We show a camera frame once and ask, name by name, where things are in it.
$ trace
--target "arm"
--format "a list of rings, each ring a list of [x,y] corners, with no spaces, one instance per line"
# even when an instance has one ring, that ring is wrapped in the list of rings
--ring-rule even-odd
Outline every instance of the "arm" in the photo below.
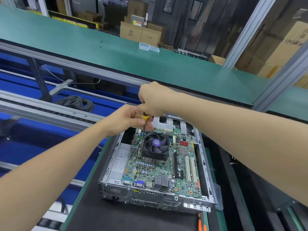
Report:
[[[0,230],[31,230],[106,136],[130,126],[143,128],[145,121],[135,110],[134,106],[122,106],[1,177]],[[151,128],[148,122],[146,129]]]
[[[141,86],[140,111],[173,113],[194,124],[252,171],[308,206],[308,125],[178,93]]]

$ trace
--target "white pci slot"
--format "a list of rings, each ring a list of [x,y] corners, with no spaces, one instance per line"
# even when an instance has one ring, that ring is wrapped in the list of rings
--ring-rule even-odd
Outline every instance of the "white pci slot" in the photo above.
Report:
[[[186,171],[186,181],[192,182],[191,177],[190,177],[190,168],[189,168],[188,156],[185,156],[185,171]]]
[[[190,169],[191,169],[192,176],[193,176],[192,181],[193,181],[193,183],[197,183],[195,161],[192,157],[190,158]]]

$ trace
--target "cpu fan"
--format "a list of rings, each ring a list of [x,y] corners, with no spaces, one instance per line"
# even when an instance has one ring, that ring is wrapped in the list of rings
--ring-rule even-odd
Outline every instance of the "cpu fan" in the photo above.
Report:
[[[141,156],[166,161],[169,157],[169,136],[147,132]]]

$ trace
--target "motherboard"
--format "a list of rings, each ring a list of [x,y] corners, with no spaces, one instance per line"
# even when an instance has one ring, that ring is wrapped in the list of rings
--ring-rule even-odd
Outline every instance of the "motherboard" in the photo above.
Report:
[[[131,145],[124,185],[202,198],[192,136],[180,129],[136,129]]]

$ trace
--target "black mat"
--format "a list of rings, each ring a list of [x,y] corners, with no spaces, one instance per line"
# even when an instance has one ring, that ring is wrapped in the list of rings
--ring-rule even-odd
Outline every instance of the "black mat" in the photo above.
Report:
[[[100,198],[98,178],[106,149],[66,231],[197,231],[197,216]]]

